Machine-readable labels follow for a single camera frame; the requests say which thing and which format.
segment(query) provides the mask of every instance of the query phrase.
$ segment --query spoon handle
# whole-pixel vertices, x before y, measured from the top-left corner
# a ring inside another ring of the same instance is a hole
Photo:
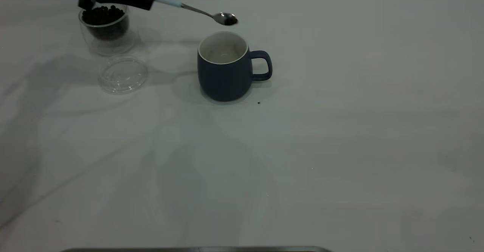
[[[200,10],[200,9],[194,8],[194,7],[192,7],[192,6],[188,6],[188,5],[183,4],[183,3],[182,3],[182,4],[181,4],[181,7],[182,7],[183,9],[189,9],[190,11],[193,11],[193,12],[199,12],[200,14],[204,14],[204,15],[206,15],[206,16],[209,16],[209,17],[213,18],[213,16],[212,16],[211,14],[209,14],[209,13],[207,13],[207,12],[204,12],[204,11],[202,11],[202,10]]]
[[[202,11],[200,9],[197,9],[197,8],[194,8],[194,7],[191,7],[191,6],[188,6],[186,4],[183,4],[183,3],[179,2],[178,0],[155,0],[155,1],[156,2],[161,2],[163,4],[175,6],[175,7],[181,7],[181,8],[184,8],[184,9],[189,9],[190,11],[198,12],[200,14],[204,14],[206,16],[209,16],[209,17],[213,18],[211,14],[209,14],[207,12],[204,12],[204,11]]]
[[[156,2],[161,2],[163,4],[175,6],[175,7],[181,7],[183,3],[179,2],[178,0],[154,0]]]

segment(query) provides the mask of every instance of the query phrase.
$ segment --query white table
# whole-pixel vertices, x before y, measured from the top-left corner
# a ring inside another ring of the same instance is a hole
[[[484,249],[484,0],[182,1],[240,24],[132,9],[150,80],[114,96],[77,0],[0,0],[2,252]],[[196,74],[222,30],[274,64],[230,104]]]

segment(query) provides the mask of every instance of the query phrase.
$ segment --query metal spoon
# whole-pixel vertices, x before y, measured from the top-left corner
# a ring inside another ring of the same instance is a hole
[[[207,12],[200,10],[200,9],[197,9],[197,8],[192,7],[192,6],[188,6],[184,3],[181,3],[178,0],[155,0],[155,1],[167,4],[167,5],[175,6],[175,7],[180,7],[180,8],[183,8],[183,9],[189,9],[190,11],[198,12],[200,14],[204,14],[206,16],[213,18],[214,21],[216,21],[217,23],[220,23],[222,25],[232,26],[232,25],[235,25],[239,22],[234,14],[231,14],[231,13],[228,13],[228,12],[220,12],[218,14],[209,14]]]

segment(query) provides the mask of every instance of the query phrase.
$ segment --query white mug rim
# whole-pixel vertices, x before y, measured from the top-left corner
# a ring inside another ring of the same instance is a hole
[[[210,60],[206,59],[206,58],[205,58],[205,57],[204,57],[204,56],[201,54],[201,52],[200,52],[200,47],[201,47],[201,45],[203,44],[203,42],[205,42],[205,40],[207,40],[208,38],[211,38],[211,37],[212,37],[212,36],[214,36],[214,35],[218,35],[218,34],[226,34],[226,33],[228,33],[228,34],[232,34],[232,35],[235,35],[235,36],[239,37],[240,39],[242,39],[242,40],[244,41],[244,43],[245,43],[245,52],[244,52],[244,53],[243,53],[243,54],[242,54],[242,55],[241,55],[239,58],[235,59],[235,60],[234,60],[234,61],[232,61],[232,62],[228,62],[228,63],[215,63],[215,62],[212,62],[212,61],[210,61]],[[209,35],[209,36],[205,37],[205,38],[204,38],[204,39],[203,39],[203,40],[200,42],[200,44],[199,44],[199,48],[198,48],[198,53],[199,53],[199,56],[200,56],[202,59],[204,59],[206,62],[209,62],[210,64],[215,64],[215,65],[228,65],[228,64],[232,64],[232,63],[234,63],[234,62],[237,62],[238,60],[240,60],[240,59],[244,58],[244,56],[247,54],[247,52],[248,52],[248,51],[249,51],[249,44],[247,43],[247,41],[246,41],[246,40],[245,40],[245,39],[244,39],[242,36],[238,35],[237,33],[233,33],[233,32],[231,32],[231,31],[218,31],[218,32],[216,32],[216,33],[212,33],[211,35]]]

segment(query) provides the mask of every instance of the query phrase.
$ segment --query blue mug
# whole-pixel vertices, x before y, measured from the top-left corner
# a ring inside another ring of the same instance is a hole
[[[265,74],[253,74],[252,59],[263,58],[268,65]],[[200,42],[198,73],[202,90],[216,101],[228,102],[249,91],[252,81],[265,81],[272,76],[271,57],[262,50],[250,51],[247,42],[236,33],[214,33]]]

